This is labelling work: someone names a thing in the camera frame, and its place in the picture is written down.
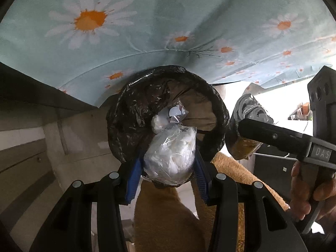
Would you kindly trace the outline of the person's right hand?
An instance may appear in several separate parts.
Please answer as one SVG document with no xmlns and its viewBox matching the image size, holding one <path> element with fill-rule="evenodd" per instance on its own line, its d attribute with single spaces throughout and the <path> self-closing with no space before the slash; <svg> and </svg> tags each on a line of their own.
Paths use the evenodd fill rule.
<svg viewBox="0 0 336 252">
<path fill-rule="evenodd" d="M 313 196 L 315 201 L 324 201 L 324 206 L 319 212 L 317 221 L 326 225 L 335 223 L 335 178 L 324 182 L 311 191 L 308 183 L 299 175 L 301 163 L 296 161 L 291 171 L 291 201 L 290 211 L 297 220 L 303 220 L 311 211 L 309 199 Z"/>
</svg>

